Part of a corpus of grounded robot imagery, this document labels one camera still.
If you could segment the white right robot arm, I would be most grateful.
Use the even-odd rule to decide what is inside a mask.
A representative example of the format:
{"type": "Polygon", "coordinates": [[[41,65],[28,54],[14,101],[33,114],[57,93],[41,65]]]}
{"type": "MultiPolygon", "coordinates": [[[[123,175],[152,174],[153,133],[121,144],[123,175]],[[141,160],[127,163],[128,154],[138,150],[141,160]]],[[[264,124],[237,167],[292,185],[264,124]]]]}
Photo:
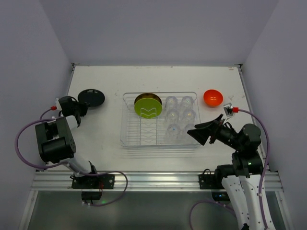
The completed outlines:
{"type": "Polygon", "coordinates": [[[214,172],[205,169],[199,175],[200,188],[226,191],[239,229],[274,230],[264,187],[267,164],[258,153],[261,130],[254,124],[246,124],[236,132],[220,115],[213,121],[195,125],[187,134],[201,145],[218,140],[234,149],[231,164],[219,165],[214,172]]]}

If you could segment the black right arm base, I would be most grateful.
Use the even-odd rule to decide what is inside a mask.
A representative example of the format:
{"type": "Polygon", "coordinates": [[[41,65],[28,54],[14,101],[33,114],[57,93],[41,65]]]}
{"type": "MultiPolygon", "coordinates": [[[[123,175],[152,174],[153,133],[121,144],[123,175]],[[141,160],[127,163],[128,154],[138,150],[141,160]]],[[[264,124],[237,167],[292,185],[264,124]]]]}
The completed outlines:
{"type": "Polygon", "coordinates": [[[216,189],[215,175],[212,174],[210,169],[205,169],[201,174],[198,175],[200,189],[216,189]]]}

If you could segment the green plate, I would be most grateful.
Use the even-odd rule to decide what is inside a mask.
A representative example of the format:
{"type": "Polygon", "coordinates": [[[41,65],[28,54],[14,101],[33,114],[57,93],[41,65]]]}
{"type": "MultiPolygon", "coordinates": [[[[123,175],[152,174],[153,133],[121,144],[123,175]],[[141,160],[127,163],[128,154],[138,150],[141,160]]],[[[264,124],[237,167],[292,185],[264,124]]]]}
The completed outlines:
{"type": "Polygon", "coordinates": [[[146,119],[151,119],[159,116],[162,112],[162,109],[162,104],[153,98],[139,99],[134,105],[136,114],[146,119]]]}

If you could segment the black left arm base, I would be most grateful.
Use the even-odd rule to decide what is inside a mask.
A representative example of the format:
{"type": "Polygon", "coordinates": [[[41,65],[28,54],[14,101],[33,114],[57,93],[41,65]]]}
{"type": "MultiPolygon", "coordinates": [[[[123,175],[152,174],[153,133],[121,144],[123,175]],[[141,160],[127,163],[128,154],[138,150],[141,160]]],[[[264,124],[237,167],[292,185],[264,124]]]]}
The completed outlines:
{"type": "Polygon", "coordinates": [[[115,182],[113,174],[82,177],[71,175],[70,178],[72,179],[71,187],[73,189],[113,189],[115,182]]]}

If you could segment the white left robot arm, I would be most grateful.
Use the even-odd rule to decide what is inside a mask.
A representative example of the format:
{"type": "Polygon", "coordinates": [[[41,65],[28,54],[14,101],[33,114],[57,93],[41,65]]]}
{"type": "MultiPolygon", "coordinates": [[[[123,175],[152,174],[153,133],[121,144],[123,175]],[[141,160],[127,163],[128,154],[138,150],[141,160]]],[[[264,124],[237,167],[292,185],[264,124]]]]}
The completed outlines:
{"type": "Polygon", "coordinates": [[[79,98],[76,101],[71,96],[65,96],[56,100],[50,110],[59,110],[62,116],[35,126],[38,151],[43,162],[52,163],[53,166],[62,164],[70,169],[75,177],[97,173],[90,161],[76,155],[76,143],[71,133],[80,126],[81,118],[91,107],[96,107],[92,98],[79,98]]]}

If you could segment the black plate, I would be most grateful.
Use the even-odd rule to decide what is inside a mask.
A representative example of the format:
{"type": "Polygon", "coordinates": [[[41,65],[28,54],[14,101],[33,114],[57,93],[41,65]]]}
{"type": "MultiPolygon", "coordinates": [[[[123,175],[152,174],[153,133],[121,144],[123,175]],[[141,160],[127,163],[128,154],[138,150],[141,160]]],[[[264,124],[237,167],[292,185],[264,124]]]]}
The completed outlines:
{"type": "Polygon", "coordinates": [[[105,102],[105,95],[96,89],[83,90],[78,94],[78,101],[87,104],[89,108],[96,108],[105,102]]]}

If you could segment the orange plastic bowl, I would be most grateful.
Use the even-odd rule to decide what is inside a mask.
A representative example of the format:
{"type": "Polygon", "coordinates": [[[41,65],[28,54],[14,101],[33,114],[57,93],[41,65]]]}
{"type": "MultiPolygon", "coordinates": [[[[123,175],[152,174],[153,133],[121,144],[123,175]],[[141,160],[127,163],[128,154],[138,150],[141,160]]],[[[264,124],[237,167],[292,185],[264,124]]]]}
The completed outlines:
{"type": "Polygon", "coordinates": [[[203,100],[208,106],[217,107],[222,104],[224,97],[218,90],[210,89],[203,94],[203,100]]]}

